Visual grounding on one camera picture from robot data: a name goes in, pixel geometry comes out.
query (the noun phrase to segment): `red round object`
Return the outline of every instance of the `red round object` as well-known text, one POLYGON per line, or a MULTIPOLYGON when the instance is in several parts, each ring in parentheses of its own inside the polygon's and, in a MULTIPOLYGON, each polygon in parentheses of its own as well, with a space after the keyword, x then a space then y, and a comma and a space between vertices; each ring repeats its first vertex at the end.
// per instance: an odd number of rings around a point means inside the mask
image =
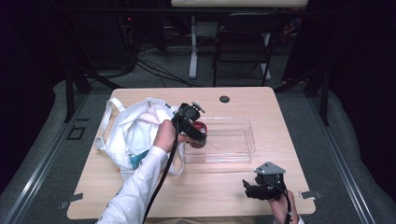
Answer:
MULTIPOLYGON (((200 131, 201 133, 204 133, 205 135, 207 135, 207 128, 206 125, 204 123, 202 123, 201 121, 195 121, 192 126, 197 129, 198 131, 200 131)), ((190 142, 190 146, 191 147, 195 147, 195 148, 201 148, 204 147, 206 145, 206 139, 204 141, 201 142, 190 142)))

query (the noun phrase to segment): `table top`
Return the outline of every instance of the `table top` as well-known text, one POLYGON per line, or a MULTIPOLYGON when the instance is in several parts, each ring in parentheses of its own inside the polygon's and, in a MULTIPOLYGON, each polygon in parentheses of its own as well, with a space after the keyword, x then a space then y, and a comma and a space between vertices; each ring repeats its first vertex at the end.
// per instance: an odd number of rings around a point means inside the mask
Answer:
POLYGON ((173 7, 305 7, 307 0, 172 0, 173 7))
MULTIPOLYGON (((242 179, 245 179, 255 185, 253 170, 266 161, 286 170, 285 183, 296 196, 299 213, 315 212, 313 201, 298 197, 299 191, 308 191, 309 188, 272 89, 119 89, 113 91, 112 97, 117 97, 124 106, 147 97, 163 99, 169 105, 196 101, 205 110, 202 118, 244 117, 251 122, 256 151, 250 162, 186 163, 183 174, 166 177, 148 218, 270 215, 269 204, 248 198, 242 184, 242 179), (230 102, 222 103, 219 100, 222 95, 229 96, 230 102)), ((105 136, 108 136, 112 121, 118 115, 117 109, 113 111, 105 136)), ((174 163, 179 161, 180 158, 175 156, 174 163)), ((104 151, 92 146, 75 191, 75 194, 83 193, 83 199, 70 204, 68 217, 98 218, 122 183, 113 161, 104 151)))

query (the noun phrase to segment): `human hand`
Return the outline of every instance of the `human hand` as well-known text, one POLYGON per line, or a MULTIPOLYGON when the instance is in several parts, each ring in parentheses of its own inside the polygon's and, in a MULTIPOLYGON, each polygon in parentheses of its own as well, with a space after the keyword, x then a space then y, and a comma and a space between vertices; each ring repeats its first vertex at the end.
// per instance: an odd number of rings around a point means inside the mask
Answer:
MULTIPOLYGON (((166 119, 158 127, 157 135, 154 139, 154 146, 162 148, 166 153, 172 150, 175 140, 176 130, 171 120, 166 119)), ((177 136, 177 144, 182 142, 190 142, 192 139, 184 134, 177 136)))
MULTIPOLYGON (((294 195, 291 191, 288 190, 288 196, 290 200, 290 205, 291 205, 291 222, 290 224, 297 224, 298 223, 298 214, 297 214, 297 208, 296 204, 294 201, 294 195)), ((277 201, 275 199, 268 200, 268 203, 271 206, 273 215, 279 224, 285 223, 286 220, 286 214, 288 213, 288 201, 286 200, 285 195, 281 195, 280 199, 277 201)))

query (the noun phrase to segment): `long sleeve shirt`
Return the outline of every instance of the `long sleeve shirt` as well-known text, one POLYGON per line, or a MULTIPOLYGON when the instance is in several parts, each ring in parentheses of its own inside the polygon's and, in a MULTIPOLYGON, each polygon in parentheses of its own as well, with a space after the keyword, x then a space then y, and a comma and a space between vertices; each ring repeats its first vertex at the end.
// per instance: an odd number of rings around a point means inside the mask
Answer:
POLYGON ((167 154, 152 147, 139 168, 123 184, 117 195, 107 204, 97 224, 141 224, 151 196, 156 188, 160 171, 167 163, 167 154))

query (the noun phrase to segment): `transparent box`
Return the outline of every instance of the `transparent box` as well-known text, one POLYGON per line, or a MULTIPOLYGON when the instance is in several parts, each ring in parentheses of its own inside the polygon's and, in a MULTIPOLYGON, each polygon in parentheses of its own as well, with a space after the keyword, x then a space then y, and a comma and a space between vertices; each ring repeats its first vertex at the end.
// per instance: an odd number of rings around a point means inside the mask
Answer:
POLYGON ((200 118, 207 127, 206 145, 185 144, 184 162, 251 161, 256 151, 248 118, 200 118))

